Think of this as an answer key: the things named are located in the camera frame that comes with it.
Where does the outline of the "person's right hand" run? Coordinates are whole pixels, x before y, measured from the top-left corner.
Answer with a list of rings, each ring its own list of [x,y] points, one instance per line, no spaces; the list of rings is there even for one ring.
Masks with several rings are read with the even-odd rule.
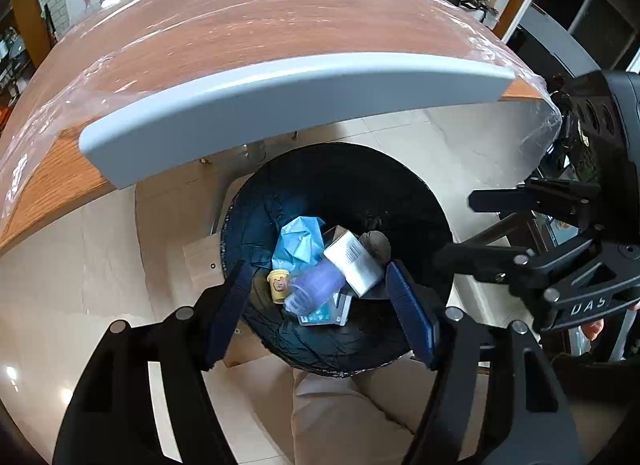
[[[598,336],[602,332],[603,327],[604,327],[604,320],[600,319],[587,324],[582,324],[582,326],[580,326],[580,330],[582,331],[584,336],[588,339],[588,341],[592,343],[598,338]]]

